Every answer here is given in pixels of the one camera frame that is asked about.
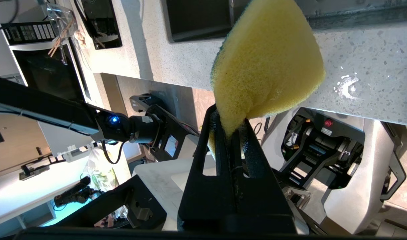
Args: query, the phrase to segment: cable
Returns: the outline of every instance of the cable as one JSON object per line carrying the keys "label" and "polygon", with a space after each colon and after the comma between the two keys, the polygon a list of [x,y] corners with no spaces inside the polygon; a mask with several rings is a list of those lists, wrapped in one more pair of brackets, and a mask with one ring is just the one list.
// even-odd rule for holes
{"label": "cable", "polygon": [[177,119],[177,121],[185,126],[187,126],[188,128],[190,128],[193,132],[195,132],[197,135],[200,135],[200,132],[198,132],[197,130],[195,130],[194,127],[192,127],[190,124],[187,124],[179,119]]}
{"label": "cable", "polygon": [[[8,113],[8,114],[20,115],[20,113],[15,112],[15,111],[0,111],[0,113]],[[70,129],[70,128],[67,127],[67,126],[64,126],[64,125],[61,125],[61,124],[57,124],[57,123],[52,123],[52,122],[50,122],[50,121],[43,120],[43,119],[39,119],[38,117],[33,117],[33,116],[28,115],[28,114],[22,114],[21,116],[27,117],[27,118],[30,118],[30,119],[33,119],[33,120],[36,120],[36,121],[48,123],[48,124],[51,124],[51,125],[54,125],[54,126],[57,126],[57,127],[61,127],[61,128],[64,128],[64,129],[69,129],[69,130],[72,130],[72,131],[74,131],[74,132],[77,132],[77,133],[82,134],[82,135],[85,135],[85,136],[89,136],[89,134],[84,133],[84,132],[81,132],[81,131],[78,131],[78,130],[76,130],[76,129]]]}
{"label": "cable", "polygon": [[105,142],[104,140],[101,141],[101,144],[102,144],[102,146],[103,146],[103,153],[104,153],[104,156],[106,157],[106,159],[107,159],[107,161],[108,161],[109,163],[111,163],[111,164],[117,164],[117,163],[119,162],[119,159],[121,158],[121,152],[122,152],[122,147],[123,147],[123,144],[124,144],[124,143],[125,143],[125,142],[123,142],[123,143],[121,144],[120,148],[119,148],[118,159],[116,160],[116,162],[112,162],[112,160],[110,160],[110,158],[109,158],[109,154],[107,154],[106,142]]}
{"label": "cable", "polygon": [[16,19],[17,15],[18,15],[18,0],[14,0],[14,4],[16,5],[15,6],[16,9],[14,10],[13,17],[8,21],[8,23],[6,23],[8,25],[5,27],[0,27],[0,30],[9,27],[13,23],[13,21]]}
{"label": "cable", "polygon": [[122,227],[124,227],[126,225],[129,225],[129,221],[121,222],[121,223],[118,223],[117,225],[114,225],[113,227],[107,227],[107,228],[109,228],[109,229],[119,229],[119,228],[122,228]]}
{"label": "cable", "polygon": [[67,204],[65,205],[65,207],[64,207],[64,208],[62,208],[62,209],[60,209],[60,210],[56,210],[56,209],[55,209],[56,205],[54,205],[54,206],[53,206],[53,210],[54,210],[54,211],[57,211],[57,212],[59,212],[59,211],[63,211],[63,210],[66,208],[66,206],[67,206]]}
{"label": "cable", "polygon": [[[257,129],[257,126],[258,125],[260,125],[260,128],[258,129],[258,131],[257,132],[255,132],[255,130]],[[257,123],[257,125],[255,125],[255,127],[254,127],[254,133],[255,133],[255,135],[258,135],[258,133],[260,132],[260,130],[261,130],[261,126],[263,126],[263,123]]]}
{"label": "cable", "polygon": [[305,122],[307,122],[307,119],[303,119],[300,122],[298,122],[298,124],[295,125],[295,127],[293,127],[288,133],[287,135],[285,135],[284,140],[283,140],[283,144],[289,148],[289,149],[293,149],[294,144],[292,144],[291,146],[286,145],[286,141],[292,137],[292,134],[295,133],[295,131],[297,131]]}

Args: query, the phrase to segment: wall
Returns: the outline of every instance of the wall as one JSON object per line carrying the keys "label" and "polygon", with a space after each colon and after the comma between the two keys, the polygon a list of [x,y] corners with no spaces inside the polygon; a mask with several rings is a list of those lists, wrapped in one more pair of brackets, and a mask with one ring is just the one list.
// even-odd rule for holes
{"label": "wall", "polygon": [[43,154],[50,152],[47,141],[35,120],[13,114],[0,114],[0,176],[39,157],[36,147]]}
{"label": "wall", "polygon": [[[41,21],[45,15],[36,0],[18,0],[19,11],[15,22]],[[14,14],[14,1],[0,2],[0,23],[6,23]],[[16,64],[0,31],[0,76],[18,73]]]}
{"label": "wall", "polygon": [[103,81],[104,90],[106,90],[110,111],[128,115],[116,75],[101,73],[101,79]]}

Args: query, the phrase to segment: black cable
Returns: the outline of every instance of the black cable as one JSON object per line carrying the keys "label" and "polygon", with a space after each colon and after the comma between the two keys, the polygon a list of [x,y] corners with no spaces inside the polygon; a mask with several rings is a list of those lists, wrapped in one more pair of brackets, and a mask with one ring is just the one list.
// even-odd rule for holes
{"label": "black cable", "polygon": [[[20,113],[15,112],[15,111],[0,111],[0,113],[8,113],[8,114],[20,115]],[[50,122],[50,121],[43,120],[43,119],[39,119],[38,117],[33,117],[33,116],[30,116],[30,115],[27,115],[27,114],[23,114],[23,115],[21,115],[21,116],[27,117],[27,118],[30,118],[30,119],[33,119],[33,120],[36,120],[36,121],[48,123],[48,124],[51,124],[51,125],[54,125],[54,126],[57,126],[57,127],[61,127],[61,128],[64,128],[64,129],[69,129],[67,126],[64,126],[64,125],[61,125],[61,124],[57,124],[57,123],[52,123],[52,122]],[[89,136],[89,134],[84,133],[84,132],[80,132],[80,131],[78,131],[78,130],[76,130],[76,129],[69,129],[69,130],[72,130],[72,131],[74,131],[74,132],[77,132],[77,133],[82,134],[82,135],[85,135],[85,136]]]}
{"label": "black cable", "polygon": [[193,132],[195,132],[197,135],[200,135],[200,132],[198,132],[197,130],[195,130],[194,127],[192,127],[190,124],[185,123],[183,121],[181,121],[180,119],[177,119],[177,121],[185,126],[187,126],[188,128],[190,128]]}
{"label": "black cable", "polygon": [[103,147],[104,156],[106,157],[106,159],[107,159],[107,161],[108,161],[109,163],[111,163],[111,164],[117,164],[117,163],[119,162],[119,159],[121,158],[122,147],[123,147],[124,143],[125,143],[125,142],[123,142],[123,143],[121,144],[120,148],[119,148],[118,159],[116,160],[116,162],[112,162],[112,160],[110,160],[110,158],[109,158],[109,154],[107,154],[105,141],[104,141],[104,140],[101,141],[101,145],[102,145],[102,147]]}
{"label": "black cable", "polygon": [[65,207],[64,207],[64,208],[62,208],[62,209],[60,209],[60,210],[56,210],[56,209],[55,209],[56,205],[54,205],[54,206],[53,206],[53,210],[54,210],[54,211],[57,211],[57,212],[59,212],[59,211],[63,211],[63,210],[66,208],[66,206],[67,206],[67,204],[65,205]]}
{"label": "black cable", "polygon": [[121,222],[121,223],[118,223],[118,224],[114,225],[113,227],[107,227],[107,228],[108,229],[119,229],[119,228],[122,228],[122,227],[124,227],[126,225],[129,225],[129,221]]}
{"label": "black cable", "polygon": [[5,27],[0,27],[0,30],[9,27],[13,23],[13,21],[16,19],[17,15],[18,15],[18,0],[14,0],[14,4],[16,5],[15,6],[16,9],[14,10],[13,17],[8,21],[8,23],[6,23],[8,25]]}
{"label": "black cable", "polygon": [[[258,131],[257,132],[255,132],[255,130],[257,129],[257,126],[258,125],[260,125],[260,128],[258,129]],[[255,125],[255,127],[254,127],[254,133],[255,133],[255,135],[258,135],[258,133],[260,132],[260,130],[261,130],[261,126],[263,126],[263,123],[257,123],[257,125]]]}

